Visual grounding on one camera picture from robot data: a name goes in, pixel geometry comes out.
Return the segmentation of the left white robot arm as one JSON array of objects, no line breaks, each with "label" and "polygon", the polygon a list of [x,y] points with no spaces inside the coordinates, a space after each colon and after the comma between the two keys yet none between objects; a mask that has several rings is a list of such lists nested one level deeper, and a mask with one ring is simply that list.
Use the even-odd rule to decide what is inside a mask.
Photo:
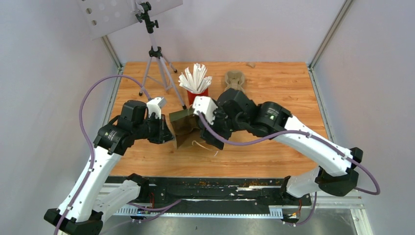
[{"label": "left white robot arm", "polygon": [[114,166],[136,140],[163,144],[174,139],[165,115],[163,97],[144,103],[129,100],[121,114],[101,127],[92,153],[75,186],[57,208],[46,211],[44,220],[69,235],[97,235],[104,223],[120,208],[136,200],[145,202],[150,196],[149,180],[135,173],[105,197],[100,190]]}]

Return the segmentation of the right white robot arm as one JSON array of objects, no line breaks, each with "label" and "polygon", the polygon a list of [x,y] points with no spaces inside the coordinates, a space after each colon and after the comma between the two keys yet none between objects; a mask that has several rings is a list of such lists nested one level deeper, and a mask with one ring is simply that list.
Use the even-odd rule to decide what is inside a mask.
[{"label": "right white robot arm", "polygon": [[228,89],[218,99],[195,97],[192,108],[199,117],[201,138],[220,150],[230,143],[234,132],[246,131],[256,136],[257,142],[282,143],[317,164],[309,172],[284,178],[279,197],[285,204],[318,191],[341,197],[357,187],[355,168],[362,160],[362,150],[327,140],[275,102],[256,104],[242,91]]}]

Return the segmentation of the green paper bag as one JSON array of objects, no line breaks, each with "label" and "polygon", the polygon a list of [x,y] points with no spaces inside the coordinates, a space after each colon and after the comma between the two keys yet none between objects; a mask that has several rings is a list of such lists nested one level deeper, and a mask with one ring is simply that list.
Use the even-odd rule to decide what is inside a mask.
[{"label": "green paper bag", "polygon": [[200,137],[201,128],[199,127],[199,117],[194,115],[193,109],[185,109],[169,114],[169,121],[175,137],[173,141],[176,150],[188,150],[195,147],[198,150],[204,149],[217,156],[219,150],[208,147],[206,142]]}]

